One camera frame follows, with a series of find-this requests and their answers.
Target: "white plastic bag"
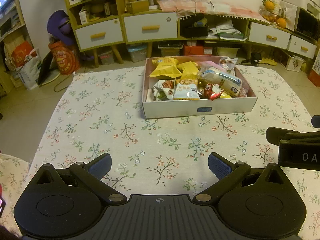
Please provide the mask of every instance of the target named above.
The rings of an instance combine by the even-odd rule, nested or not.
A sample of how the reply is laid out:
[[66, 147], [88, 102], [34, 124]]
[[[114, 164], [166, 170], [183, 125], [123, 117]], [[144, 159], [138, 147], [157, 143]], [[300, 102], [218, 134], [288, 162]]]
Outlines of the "white plastic bag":
[[38, 48], [33, 49], [30, 55], [36, 51], [37, 56], [32, 57], [28, 62], [20, 68], [17, 68], [18, 75], [28, 90], [32, 90], [38, 86], [36, 80], [39, 77], [41, 59], [39, 57]]

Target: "red box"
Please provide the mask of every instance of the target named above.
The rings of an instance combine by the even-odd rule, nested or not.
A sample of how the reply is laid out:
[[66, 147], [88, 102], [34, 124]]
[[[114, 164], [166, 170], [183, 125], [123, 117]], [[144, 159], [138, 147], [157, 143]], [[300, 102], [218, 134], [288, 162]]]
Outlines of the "red box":
[[184, 56], [211, 56], [212, 48], [207, 48], [202, 45], [197, 46], [183, 46], [183, 55]]
[[316, 71], [311, 69], [308, 78], [316, 87], [320, 87], [320, 75]]

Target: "yellow snack bag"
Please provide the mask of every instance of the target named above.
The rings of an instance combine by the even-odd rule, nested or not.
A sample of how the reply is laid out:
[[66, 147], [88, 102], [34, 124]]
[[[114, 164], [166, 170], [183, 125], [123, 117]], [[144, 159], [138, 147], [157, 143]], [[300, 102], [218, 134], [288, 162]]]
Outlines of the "yellow snack bag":
[[151, 73], [150, 77], [168, 76], [177, 78], [181, 76], [181, 72], [177, 69], [177, 59], [162, 57], [154, 59], [152, 63], [156, 65], [156, 69]]
[[182, 70], [181, 79], [192, 79], [195, 80], [198, 78], [198, 68], [196, 67], [196, 63], [189, 61], [182, 64], [177, 65], [179, 70]]

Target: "orange bag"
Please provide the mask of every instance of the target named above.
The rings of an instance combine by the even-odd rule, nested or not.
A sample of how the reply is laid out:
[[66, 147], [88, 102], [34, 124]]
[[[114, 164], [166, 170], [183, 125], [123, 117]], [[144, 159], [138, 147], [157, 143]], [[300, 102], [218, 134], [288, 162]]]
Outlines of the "orange bag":
[[[29, 55], [32, 50], [33, 47], [27, 41], [21, 43], [15, 48], [15, 50], [11, 54], [11, 57], [16, 67], [21, 67], [24, 65], [24, 58]], [[32, 57], [36, 57], [36, 53], [33, 53], [31, 55]]]
[[77, 46], [67, 46], [62, 41], [57, 41], [49, 44], [49, 49], [62, 75], [69, 75], [80, 68]]

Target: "red candy wrapper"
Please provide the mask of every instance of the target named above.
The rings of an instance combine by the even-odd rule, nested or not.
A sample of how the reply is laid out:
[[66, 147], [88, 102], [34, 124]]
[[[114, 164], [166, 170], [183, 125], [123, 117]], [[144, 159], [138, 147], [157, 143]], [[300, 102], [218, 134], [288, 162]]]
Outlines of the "red candy wrapper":
[[222, 90], [217, 88], [214, 84], [207, 84], [204, 89], [204, 97], [210, 100], [215, 100], [221, 96]]

